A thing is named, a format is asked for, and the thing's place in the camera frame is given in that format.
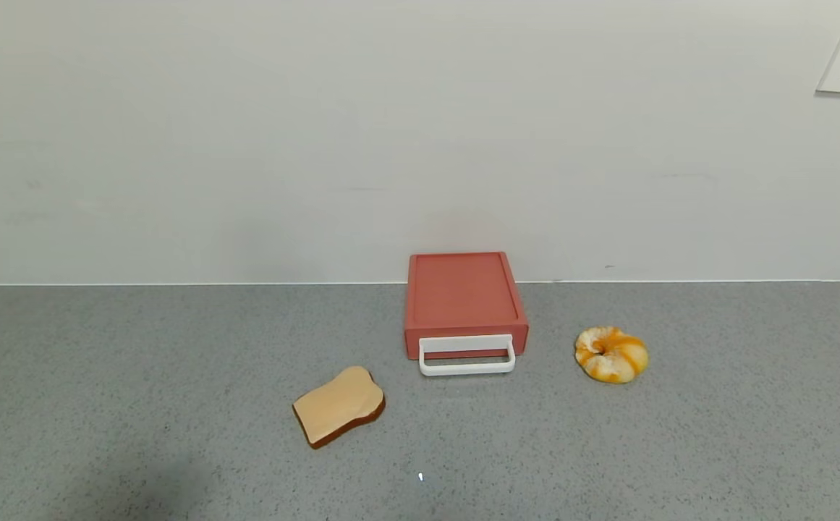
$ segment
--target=slice of bread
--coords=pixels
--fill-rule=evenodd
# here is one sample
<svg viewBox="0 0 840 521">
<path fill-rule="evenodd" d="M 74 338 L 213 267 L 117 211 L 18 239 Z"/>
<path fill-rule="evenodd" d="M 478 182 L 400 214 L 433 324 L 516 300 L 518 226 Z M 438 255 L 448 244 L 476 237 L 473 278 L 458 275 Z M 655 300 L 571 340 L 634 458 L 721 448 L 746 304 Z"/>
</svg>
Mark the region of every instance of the slice of bread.
<svg viewBox="0 0 840 521">
<path fill-rule="evenodd" d="M 351 428 L 373 422 L 383 410 L 383 390 L 374 383 L 371 373 L 358 365 L 344 369 L 326 385 L 294 402 L 294 415 L 314 449 Z"/>
</svg>

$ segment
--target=white wall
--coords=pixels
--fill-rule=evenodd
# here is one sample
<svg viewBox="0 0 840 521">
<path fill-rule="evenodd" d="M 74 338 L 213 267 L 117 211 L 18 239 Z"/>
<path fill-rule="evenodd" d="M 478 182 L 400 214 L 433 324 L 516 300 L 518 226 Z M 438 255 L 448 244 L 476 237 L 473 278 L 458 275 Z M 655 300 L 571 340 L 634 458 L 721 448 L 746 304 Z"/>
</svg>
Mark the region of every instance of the white wall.
<svg viewBox="0 0 840 521">
<path fill-rule="evenodd" d="M 840 279 L 840 0 L 0 0 L 0 283 Z"/>
</svg>

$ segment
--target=red drawer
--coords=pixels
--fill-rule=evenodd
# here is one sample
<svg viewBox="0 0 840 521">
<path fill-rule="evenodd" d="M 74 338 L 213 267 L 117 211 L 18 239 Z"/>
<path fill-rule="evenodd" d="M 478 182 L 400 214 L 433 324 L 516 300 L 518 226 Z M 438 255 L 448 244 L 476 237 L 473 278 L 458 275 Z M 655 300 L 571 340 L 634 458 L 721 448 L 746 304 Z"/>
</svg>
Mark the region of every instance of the red drawer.
<svg viewBox="0 0 840 521">
<path fill-rule="evenodd" d="M 410 257 L 404 339 L 407 358 L 420 356 L 420 339 L 511 334 L 513 352 L 526 349 L 529 321 L 506 253 L 442 253 Z M 506 350 L 431 352 L 425 358 L 506 355 Z"/>
</svg>

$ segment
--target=toy food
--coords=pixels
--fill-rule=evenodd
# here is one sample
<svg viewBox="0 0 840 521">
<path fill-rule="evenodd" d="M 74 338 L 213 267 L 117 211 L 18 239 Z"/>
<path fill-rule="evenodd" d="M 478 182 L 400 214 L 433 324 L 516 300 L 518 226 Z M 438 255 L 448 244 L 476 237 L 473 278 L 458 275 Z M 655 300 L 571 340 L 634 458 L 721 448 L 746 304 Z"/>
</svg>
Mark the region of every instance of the toy food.
<svg viewBox="0 0 840 521">
<path fill-rule="evenodd" d="M 636 336 L 618 327 L 591 327 L 579 334 L 574 356 L 585 372 L 601 382 L 631 382 L 648 366 L 648 350 Z"/>
<path fill-rule="evenodd" d="M 373 422 L 383 410 L 384 392 L 368 370 L 357 365 L 294 402 L 294 415 L 314 449 L 351 428 Z"/>
</svg>

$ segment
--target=plastic handle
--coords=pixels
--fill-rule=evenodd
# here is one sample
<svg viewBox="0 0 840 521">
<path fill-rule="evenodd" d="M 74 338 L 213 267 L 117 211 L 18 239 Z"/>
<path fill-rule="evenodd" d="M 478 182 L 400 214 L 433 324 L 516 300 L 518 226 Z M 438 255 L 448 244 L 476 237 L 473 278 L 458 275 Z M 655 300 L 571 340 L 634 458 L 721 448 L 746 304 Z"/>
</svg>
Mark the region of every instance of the plastic handle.
<svg viewBox="0 0 840 521">
<path fill-rule="evenodd" d="M 495 363 L 459 363 L 426 365 L 426 353 L 488 352 L 506 350 L 509 360 Z M 473 334 L 473 336 L 436 336 L 420 339 L 420 372 L 426 376 L 487 375 L 509 373 L 516 367 L 512 334 Z"/>
</svg>

